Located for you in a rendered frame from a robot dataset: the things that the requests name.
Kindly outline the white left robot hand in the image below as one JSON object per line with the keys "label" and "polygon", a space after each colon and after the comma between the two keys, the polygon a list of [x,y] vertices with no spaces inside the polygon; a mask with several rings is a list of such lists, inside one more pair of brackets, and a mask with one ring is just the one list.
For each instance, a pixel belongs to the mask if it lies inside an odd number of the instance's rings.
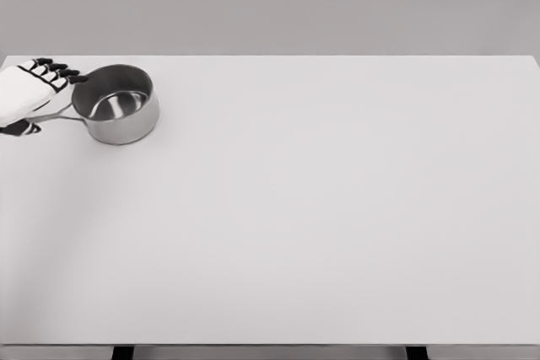
{"label": "white left robot hand", "polygon": [[30,115],[64,89],[89,77],[48,57],[30,59],[0,72],[0,135],[22,137],[41,132]]}

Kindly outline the steel saucepan with handle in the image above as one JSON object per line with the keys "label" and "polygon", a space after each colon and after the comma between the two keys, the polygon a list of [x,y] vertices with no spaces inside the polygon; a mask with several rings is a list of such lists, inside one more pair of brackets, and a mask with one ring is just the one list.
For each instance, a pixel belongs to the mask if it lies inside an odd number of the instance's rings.
{"label": "steel saucepan with handle", "polygon": [[142,68],[114,64],[95,69],[74,86],[71,103],[89,135],[98,142],[126,145],[156,126],[160,107],[154,84]]}

